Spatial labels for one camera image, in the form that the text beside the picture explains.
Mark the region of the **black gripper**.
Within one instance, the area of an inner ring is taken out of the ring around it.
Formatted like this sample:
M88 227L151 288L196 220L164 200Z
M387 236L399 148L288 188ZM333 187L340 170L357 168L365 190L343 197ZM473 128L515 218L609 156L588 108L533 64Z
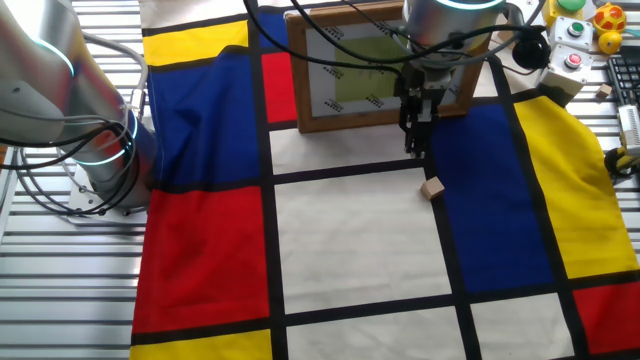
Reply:
M440 105L452 80L450 68L429 68L405 63L401 77L396 80L394 95L401 101L399 123L405 133L405 152L426 156L431 148L434 120L439 117Z

